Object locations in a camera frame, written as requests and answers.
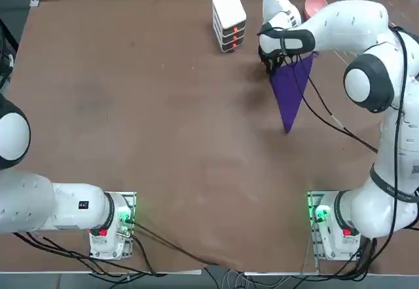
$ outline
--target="brown table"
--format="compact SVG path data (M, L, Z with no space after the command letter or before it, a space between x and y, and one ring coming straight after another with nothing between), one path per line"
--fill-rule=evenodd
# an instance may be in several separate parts
M394 23L419 31L417 3L373 1ZM43 0L27 19L10 91L33 133L18 168L53 182L137 191L144 225L207 260L300 272L310 230L306 192L360 186L374 155L305 106L284 135L257 55L262 0L242 2L244 46L222 54L211 0ZM304 0L291 2L301 8ZM334 114L377 145L379 116L346 99L345 67L334 52L321 53L312 79ZM306 97L325 115L310 87ZM48 235L88 253L86 231ZM201 266L143 240L158 270ZM370 272L418 274L416 240L396 233ZM85 270L12 235L0 244L2 271ZM122 263L144 269L139 254ZM323 263L321 271L336 267ZM312 250L305 271L315 271Z

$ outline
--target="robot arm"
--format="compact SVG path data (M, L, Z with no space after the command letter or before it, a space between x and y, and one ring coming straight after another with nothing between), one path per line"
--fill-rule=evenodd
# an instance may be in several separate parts
M284 12L265 21L259 33L259 54L268 68L282 59L312 51L341 50L358 54L344 72L344 89L351 101L371 113L383 112L380 146L370 176L359 189L326 193L319 231L325 256L347 260L359 246L359 236L388 235L394 206L394 139L403 82L403 50L388 27L384 6L370 1L340 1L321 9L297 27ZM407 49L407 86L399 129L399 181L395 229L418 215L413 195L419 183L419 37L401 31Z
M104 193L84 183L51 183L12 167L26 155L31 129L24 113L0 94L0 233L89 229L90 253L120 259L132 241L121 217L134 218L135 194Z

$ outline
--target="pink cup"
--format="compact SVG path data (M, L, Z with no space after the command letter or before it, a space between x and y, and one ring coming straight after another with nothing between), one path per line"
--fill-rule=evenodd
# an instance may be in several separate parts
M306 16L306 19L309 20L326 5L326 0L306 0L304 4L304 14Z

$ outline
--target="wire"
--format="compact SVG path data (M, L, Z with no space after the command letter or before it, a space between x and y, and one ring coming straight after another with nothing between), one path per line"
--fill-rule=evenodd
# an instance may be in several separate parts
M173 244L173 243L171 243L171 242L167 241L166 239L164 239L164 238L162 238L161 236L157 235L156 233L152 232L150 229L148 229L148 228L144 227L143 225L140 225L140 224L139 224L139 223L137 223L137 222L134 222L133 220L129 220L129 219L128 219L128 220L125 220L125 222L126 222L126 223L130 223L130 224L134 224L134 225L136 225L136 226L137 226L137 227L139 227L140 229L142 229L142 230L144 230L144 231L148 232L148 233L149 233L149 234L151 234L152 236L154 236L154 237L156 237L157 239L161 240L162 242L166 243L166 246L169 246L169 247L171 247L171 248L172 248L172 249L174 249L174 250L178 250L179 252L184 253L184 255L189 256L190 258L192 258L192 259L194 259L194 260L196 260L196 261L199 261L200 263L204 263L204 264L208 264L208 265L218 265L218 264L216 264L216 263L213 263L213 262L211 262L211 261L204 260L204 259L202 259L202 258L199 258L198 256L195 256L194 254L189 253L188 251L186 251L186 250L182 249L181 247L179 247L179 246L177 246L177 245L175 245L175 244Z
M215 279L215 277L210 273L210 271L208 270L207 267L204 268L204 271L206 271L208 273L208 275L212 278L212 280L214 280L215 285L217 286L217 289L220 289L220 286L218 285L217 279Z
M340 121L339 121L339 120L338 120L338 119L337 119L337 118L333 115L333 113L330 111L329 107L327 107L327 105L326 105L325 101L324 101L324 100L323 100L323 98L321 97L321 94L320 94L319 90L317 89L317 87L315 86L315 84L314 84L313 80L311 79L309 72L306 70L306 67L304 66L304 63L302 62L301 55L300 55L300 54L298 54L298 55L297 55L297 57L299 58L299 60L300 60L300 62L301 62L302 69L304 70L304 72L305 72L306 76L308 77L308 80L309 80L310 84L313 86L314 91L315 91L315 92L316 92L316 94L318 95L318 97L319 97L319 99L320 99L321 104L323 104L323 107L326 109L326 111L327 111L327 112L328 112L328 114L332 117L332 119L333 119L335 122L337 122L337 123L338 123L338 125L340 125L340 126L342 127L342 129L343 129L345 132L347 132L347 133L349 134L348 136L350 136L350 137L352 137L353 139L355 139L355 140L359 141L361 144L363 144L365 147L367 147L368 149L370 149L372 152L374 152L374 153L378 153L377 148L373 147L372 145L368 144L367 142L365 142L364 140L362 140L361 138L359 138L358 136L356 136L354 133L352 133L350 130L348 130L345 126L343 126L343 125L342 125L342 123L341 123L341 122L340 122Z
M116 276L116 275L112 275L112 274L109 274L109 273L107 273L107 272L105 272L95 261L91 261L92 263L94 263L95 265L96 265L96 267L101 271L101 273L100 272L97 272L93 267L91 267L91 266L89 266L85 261L83 261L81 258L79 258L77 255L75 255L76 254L76 252L73 252L73 251L68 251L68 250L66 250L65 248L62 248L61 246L59 246L58 244L56 244L55 242L53 242L52 240L50 240L50 239L48 239L48 238L45 238L45 237L43 237L43 239L44 240L46 240L47 242L49 242L50 244L52 244L53 246L49 246L49 245L47 245L47 244L45 244L45 243L42 243L41 241L38 241L31 233L26 233L27 235L28 235L28 237L34 242L34 243L36 243L36 244L38 244L39 246L43 246L43 247L45 247L45 248L49 248L49 249L52 249L52 250L61 250L61 251L63 251L63 252L65 252L65 253L67 253L67 254L70 254L72 257L71 258L75 258L76 260L78 260L79 262L81 262L83 265L85 265L87 268L89 268L93 273L95 273L95 274L98 274L98 275L107 275L107 276L109 276L109 277L111 277L111 278L113 278L113 277L120 277L120 276L122 276L122 275L120 275L120 276Z
M336 131L338 131L338 132L340 132L340 133L342 133L342 134L345 134L345 135L347 135L347 136L349 136L349 137L351 137L351 138L353 138L353 139L355 139L355 140L357 140L357 141L359 141L359 142L361 142L363 145L365 145L365 146L367 146L371 151L374 151L375 153L377 152L377 150L373 147L373 146L371 146L371 145L369 145L367 142L364 142L363 140L361 140L360 138L358 138L356 135L354 135L354 134L352 134L351 132L348 132L348 131L346 131L346 130L341 130L340 128L338 128L338 127L336 127L335 125L332 125L331 123L329 123L329 122L327 122L323 117L321 117L316 111L314 111L314 109L310 106L310 104L308 104L308 101L307 101L307 99L304 97L304 92L302 91L302 88L300 87L300 85L298 84L298 80L297 80L297 74L295 73L295 66L293 67L293 66L291 66L290 64L288 64L287 63L287 61L284 59L284 62L285 62L285 64L287 64L287 66L290 66L290 67L292 67L293 68L293 73L294 73L294 79L295 79L295 83L297 84L297 88L298 88L298 90L299 90L299 92L300 92L300 95L301 95L301 98L302 98L302 100L304 101L304 103L306 104L306 107L312 112L312 114L314 114L314 116L316 116L321 122L323 122L324 124L326 124L327 126L329 126L329 127L331 127L331 128L333 128L334 130L336 130Z
M141 253L143 254L143 258L144 258L144 262L147 266L147 268L149 269L150 273L152 274L152 276L154 277L163 277L166 276L166 274L158 274L154 271L154 269L151 267L150 261L145 253L145 249L143 244L141 243L141 241L135 236L135 235L131 235L131 237L133 238L133 240L137 243L137 245L139 246Z
M141 277L144 277L144 276L145 275L136 275L136 276L133 276L132 278L129 278L129 279L127 277L127 279L123 279L121 281L115 282L114 285L112 285L109 289L113 289L120 284L128 284L129 282L133 282L133 281L135 281L137 279L140 279Z
M109 260L103 260L103 259L100 259L100 258L92 258L92 257L90 257L90 256L85 256L85 255L83 255L83 254L81 254L81 253L78 253L78 252L76 252L76 251L68 251L68 250L66 250L66 251L68 251L69 253L67 253L67 252L63 252L62 250L53 250L53 249L50 249L50 248L47 248L47 247L44 247L44 246L40 246L40 245L38 245L37 243L35 243L35 242L32 242L32 241L30 241L30 240L28 240L28 239L26 239L24 236L22 236L21 234L19 234L19 233L13 233L16 237L18 237L20 240L22 240L23 242L25 242L25 243L27 243L27 244L29 244L29 245L31 245L31 246L33 246L34 248L38 248L38 249L40 249L40 250L42 250L42 251L45 251L45 252L49 252L49 253L53 253L53 254L57 254L57 255L59 255L59 256L63 256L63 257L66 257L66 258L74 258L73 256L74 255L76 255L76 256L78 256L79 258L81 258L81 259L84 259L84 260L89 260L89 261L100 261L100 262L102 262L102 263L104 263L104 264L108 264L108 265L112 265L112 266L115 266L115 267L119 267L119 268L122 268L122 269L125 269L125 270L127 270L127 271L133 271L133 272L135 272L135 273L139 273L139 274L145 274L145 275L150 275L150 274L148 274L148 273L145 273L145 272L143 272L143 271L139 271L139 270L137 270L137 269L134 269L134 268L131 268L131 267L128 267L128 266L123 266L123 265L120 265L120 264L117 264L117 263L113 263L112 261L109 261Z
M371 258L370 264L377 259L381 255L381 253L384 251L384 249L387 247L387 245L390 243L394 229L395 229L395 220L397 215L397 194L398 194L398 182L399 182L399 133L400 133L400 125L401 125L401 118L403 114L403 105L405 101L405 91L406 91L406 82L407 82L407 49L405 41L403 40L403 37L399 33L399 30L402 30L401 28L397 27L390 27L390 29L394 32L395 36L400 41L400 45L403 51L403 81L401 85L401 95L400 95L400 103L399 103L399 110L397 112L397 120L395 124L395 136L394 136L394 205L393 205L393 219L392 219L392 226L390 227L390 233L388 234L387 240L381 247L381 249Z

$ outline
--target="purple triangle fabric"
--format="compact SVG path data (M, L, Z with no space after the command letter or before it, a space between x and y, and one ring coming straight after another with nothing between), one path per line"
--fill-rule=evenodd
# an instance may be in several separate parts
M297 77L301 90L304 92L312 64L313 54L310 54L303 58L302 61L278 68L275 74L270 76L270 83L274 90L278 106L280 107L282 123L286 133L289 133L293 127L302 100L301 92L295 82L295 76Z

